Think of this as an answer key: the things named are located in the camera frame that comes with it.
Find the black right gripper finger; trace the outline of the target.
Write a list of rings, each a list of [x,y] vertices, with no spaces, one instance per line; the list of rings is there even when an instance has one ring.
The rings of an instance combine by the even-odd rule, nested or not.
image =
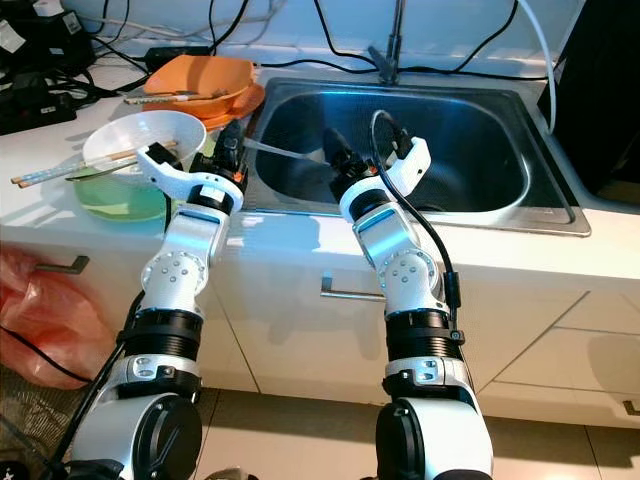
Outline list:
[[[326,163],[335,173],[361,173],[361,156],[337,129],[325,129],[323,151]]]

